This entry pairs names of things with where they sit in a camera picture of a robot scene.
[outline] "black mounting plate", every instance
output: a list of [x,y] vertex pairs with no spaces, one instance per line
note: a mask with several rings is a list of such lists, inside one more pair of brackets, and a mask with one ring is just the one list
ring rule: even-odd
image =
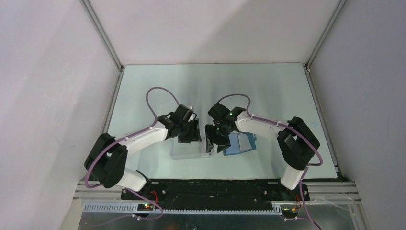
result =
[[[310,200],[305,184],[305,201]],[[272,210],[272,201],[295,201],[299,188],[288,190],[269,180],[152,180],[139,192],[155,200],[163,209],[175,210]],[[122,193],[122,200],[139,200],[130,192]]]

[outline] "red wire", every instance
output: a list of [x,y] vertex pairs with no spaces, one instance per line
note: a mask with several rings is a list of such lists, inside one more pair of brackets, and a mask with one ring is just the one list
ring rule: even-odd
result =
[[302,204],[300,203],[300,198],[298,195],[296,195],[296,207],[297,207],[297,202],[299,202],[299,207],[298,207],[298,209],[299,209],[302,207]]
[[295,204],[294,204],[294,206],[295,206],[295,208],[296,208],[296,209],[298,209],[298,207],[297,207],[297,201],[298,201],[298,199],[297,199],[297,195],[294,197],[294,200],[295,200]]
[[151,193],[155,195],[155,203],[158,203],[158,195],[155,190],[152,190]]

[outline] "table surface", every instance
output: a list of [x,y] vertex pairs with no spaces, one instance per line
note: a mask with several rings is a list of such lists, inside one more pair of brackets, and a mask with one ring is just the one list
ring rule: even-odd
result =
[[[121,136],[152,123],[145,102],[148,89],[169,89],[184,105],[192,105],[200,119],[200,129],[211,124],[207,111],[222,96],[244,93],[251,97],[250,112],[273,119],[301,117],[320,141],[324,164],[311,167],[311,178],[336,178],[332,161],[309,84],[299,63],[275,64],[187,64],[126,66],[109,126],[111,135]],[[149,101],[157,115],[177,108],[171,96],[154,90]],[[228,108],[245,107],[247,100],[235,96],[222,101]],[[149,178],[166,179],[277,179],[286,167],[276,141],[257,136],[257,150],[239,155],[215,153],[209,158],[173,160],[170,141],[151,145],[127,159],[127,167]],[[313,157],[311,162],[318,162]]]

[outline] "clear box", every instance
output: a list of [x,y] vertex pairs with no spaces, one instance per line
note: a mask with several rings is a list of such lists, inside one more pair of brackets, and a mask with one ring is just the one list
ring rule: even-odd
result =
[[213,149],[206,153],[206,135],[201,135],[201,142],[179,143],[178,137],[170,139],[170,156],[174,160],[212,157]]

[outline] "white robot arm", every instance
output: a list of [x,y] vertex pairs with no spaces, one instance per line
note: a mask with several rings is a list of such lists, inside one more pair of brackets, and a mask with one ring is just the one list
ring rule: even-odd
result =
[[233,132],[249,132],[265,138],[276,138],[282,150],[283,158],[288,164],[281,184],[290,190],[294,190],[305,172],[305,169],[314,156],[313,150],[296,134],[286,129],[292,127],[301,133],[317,149],[320,143],[304,123],[298,117],[292,120],[278,121],[276,123],[266,122],[266,119],[255,119],[248,115],[244,108],[235,107],[229,110],[224,105],[216,103],[208,112],[213,118],[213,125],[206,125],[207,151],[217,144],[217,152],[221,152],[230,146],[228,135]]
[[149,145],[173,137],[182,143],[202,141],[199,120],[191,106],[179,105],[175,112],[158,117],[151,127],[120,138],[101,134],[85,161],[85,168],[105,188],[119,185],[137,192],[147,178],[140,171],[128,169],[127,159]]
[[[298,117],[273,124],[249,116],[244,108],[235,107],[230,111],[220,103],[216,103],[208,114],[214,124],[205,126],[206,151],[210,151],[214,144],[217,145],[217,152],[228,148],[228,135],[233,131],[250,132],[266,138],[276,137],[288,164],[281,184],[290,190],[297,187],[315,153],[286,127],[300,132],[316,149],[320,146],[304,121]],[[149,145],[173,137],[178,137],[182,143],[201,141],[199,120],[191,107],[179,105],[175,112],[158,117],[151,127],[121,138],[112,137],[108,133],[100,135],[85,161],[85,168],[89,175],[106,188],[119,185],[140,191],[147,183],[147,178],[140,171],[126,168],[127,159]]]

